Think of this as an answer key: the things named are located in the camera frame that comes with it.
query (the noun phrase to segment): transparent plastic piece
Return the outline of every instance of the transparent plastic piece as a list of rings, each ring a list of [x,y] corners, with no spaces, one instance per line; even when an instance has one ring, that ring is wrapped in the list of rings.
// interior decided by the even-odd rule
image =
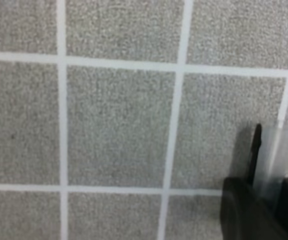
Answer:
[[[288,126],[264,127],[261,140],[253,188],[274,212],[288,167]]]

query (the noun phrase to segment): tiled wall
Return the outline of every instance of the tiled wall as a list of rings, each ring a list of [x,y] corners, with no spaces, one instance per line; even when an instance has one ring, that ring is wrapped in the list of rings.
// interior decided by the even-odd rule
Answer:
[[[276,121],[288,0],[0,0],[0,240],[220,240]]]

